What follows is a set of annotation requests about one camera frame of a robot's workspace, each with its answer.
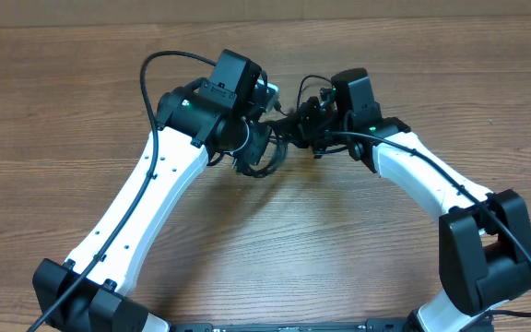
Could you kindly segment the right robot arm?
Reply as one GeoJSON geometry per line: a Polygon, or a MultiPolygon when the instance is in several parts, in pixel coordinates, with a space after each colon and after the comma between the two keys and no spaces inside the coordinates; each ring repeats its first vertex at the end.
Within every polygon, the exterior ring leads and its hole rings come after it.
{"type": "Polygon", "coordinates": [[[476,184],[430,152],[410,127],[384,117],[364,68],[298,100],[289,134],[316,157],[348,151],[435,219],[441,291],[406,318],[369,319],[368,331],[491,331],[495,316],[531,318],[531,221],[514,190],[476,184]]]}

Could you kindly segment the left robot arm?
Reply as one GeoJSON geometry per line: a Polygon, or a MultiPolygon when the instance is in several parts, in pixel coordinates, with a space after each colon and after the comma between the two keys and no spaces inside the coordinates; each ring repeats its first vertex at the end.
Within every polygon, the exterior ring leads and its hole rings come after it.
{"type": "Polygon", "coordinates": [[[271,174],[260,159],[272,129],[259,123],[277,89],[249,58],[225,50],[209,77],[147,106],[151,130],[140,160],[89,235],[63,263],[44,260],[32,279],[38,325],[61,331],[168,331],[171,324],[130,299],[148,252],[189,184],[225,156],[237,172],[271,174]]]}

